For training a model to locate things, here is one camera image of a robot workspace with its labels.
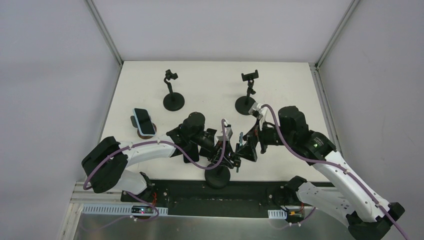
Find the black phone stand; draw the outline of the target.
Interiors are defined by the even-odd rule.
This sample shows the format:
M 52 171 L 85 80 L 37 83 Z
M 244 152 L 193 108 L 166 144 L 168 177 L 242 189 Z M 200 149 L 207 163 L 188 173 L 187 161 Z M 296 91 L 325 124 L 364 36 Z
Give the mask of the black phone stand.
M 259 72 L 256 69 L 252 73 L 241 74 L 241 79 L 243 82 L 247 82 L 246 95 L 239 97 L 235 102 L 236 111 L 244 116 L 249 115 L 249 109 L 256 102 L 251 95 L 255 95 L 256 91 L 254 90 L 255 79 L 259 78 Z
M 213 169 L 205 170 L 205 181 L 213 189 L 222 189 L 230 182 L 230 170 L 236 169 L 238 172 L 240 166 L 240 157 L 233 150 L 226 149 L 220 164 Z
M 169 93 L 163 99 L 163 106 L 166 110 L 175 112 L 183 108 L 185 105 L 184 96 L 178 92 L 173 91 L 170 80 L 176 80 L 178 78 L 177 73 L 172 73 L 170 69 L 165 71 L 164 83 L 167 85 Z

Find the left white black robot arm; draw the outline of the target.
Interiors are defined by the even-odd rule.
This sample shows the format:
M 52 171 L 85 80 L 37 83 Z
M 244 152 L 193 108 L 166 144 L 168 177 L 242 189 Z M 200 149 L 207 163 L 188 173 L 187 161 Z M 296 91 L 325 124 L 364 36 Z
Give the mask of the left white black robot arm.
M 140 202 L 152 198 L 153 189 L 140 173 L 127 168 L 142 162 L 183 156 L 183 159 L 199 169 L 213 170 L 219 167 L 233 134 L 231 124 L 221 120 L 221 136 L 208 136 L 205 116 L 192 112 L 176 128 L 166 134 L 140 142 L 123 143 L 114 136 L 104 138 L 81 162 L 87 176 L 84 190 L 96 194 L 119 189 L 132 193 Z

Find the blue-cased phone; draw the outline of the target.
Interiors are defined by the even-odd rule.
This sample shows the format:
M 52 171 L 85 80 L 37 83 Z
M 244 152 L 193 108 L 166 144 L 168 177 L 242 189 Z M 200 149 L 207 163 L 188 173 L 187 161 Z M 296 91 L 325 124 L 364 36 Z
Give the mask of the blue-cased phone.
M 241 147 L 243 146 L 243 136 L 244 136 L 244 134 L 243 134 L 243 132 L 240 132 L 240 134 L 239 134 L 239 140 L 238 140 L 238 144 L 237 144 L 237 150 L 240 150 L 241 149 Z

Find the round wooden phone stand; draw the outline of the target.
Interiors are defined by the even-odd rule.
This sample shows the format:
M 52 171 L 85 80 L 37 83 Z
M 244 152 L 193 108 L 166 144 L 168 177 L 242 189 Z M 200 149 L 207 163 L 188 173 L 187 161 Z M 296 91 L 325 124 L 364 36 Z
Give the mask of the round wooden phone stand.
M 137 135 L 141 139 L 150 139 L 157 134 L 157 127 L 150 119 L 143 122 L 140 126 L 139 121 L 134 115 L 130 117 L 130 120 L 132 126 L 137 129 Z

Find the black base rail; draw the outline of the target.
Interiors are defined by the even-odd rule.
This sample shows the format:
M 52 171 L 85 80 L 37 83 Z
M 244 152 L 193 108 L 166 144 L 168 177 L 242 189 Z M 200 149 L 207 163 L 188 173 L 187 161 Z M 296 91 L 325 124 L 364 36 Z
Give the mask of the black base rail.
M 154 179 L 139 198 L 155 200 L 171 216 L 268 218 L 269 211 L 298 206 L 294 191 L 305 182 L 295 176 L 289 181 L 231 181 L 214 189 L 205 181 Z

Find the black phone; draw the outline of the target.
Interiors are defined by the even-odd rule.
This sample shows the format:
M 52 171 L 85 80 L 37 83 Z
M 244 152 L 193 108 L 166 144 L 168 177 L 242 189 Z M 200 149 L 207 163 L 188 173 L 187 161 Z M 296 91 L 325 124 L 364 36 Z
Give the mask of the black phone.
M 192 159 L 195 163 L 197 163 L 200 158 L 199 158 L 199 149 L 198 149 L 198 145 L 197 144 L 191 144 L 188 145 L 185 149 L 184 152 L 189 156 L 190 159 Z

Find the light blue phone on wooden stand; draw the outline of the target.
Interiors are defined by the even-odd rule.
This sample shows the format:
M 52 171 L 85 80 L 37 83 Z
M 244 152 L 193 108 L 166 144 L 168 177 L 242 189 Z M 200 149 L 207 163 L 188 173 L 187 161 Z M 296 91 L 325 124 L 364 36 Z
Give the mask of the light blue phone on wooden stand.
M 134 108 L 133 116 L 138 132 L 142 137 L 153 137 L 156 134 L 155 127 L 146 109 Z

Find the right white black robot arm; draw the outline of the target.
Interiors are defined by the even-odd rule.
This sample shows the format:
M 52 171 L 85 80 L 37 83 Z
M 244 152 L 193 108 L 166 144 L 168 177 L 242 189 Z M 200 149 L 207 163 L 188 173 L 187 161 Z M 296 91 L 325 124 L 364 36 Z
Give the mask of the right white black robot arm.
M 392 227 L 408 239 L 398 224 L 404 207 L 387 201 L 367 185 L 324 134 L 309 129 L 304 113 L 296 106 L 274 112 L 270 105 L 255 102 L 242 113 L 256 118 L 255 125 L 244 136 L 248 145 L 260 145 L 262 153 L 268 146 L 284 146 L 336 188 L 336 192 L 319 190 L 295 176 L 283 188 L 288 204 L 302 202 L 320 209 L 347 227 L 356 240 L 380 240 Z

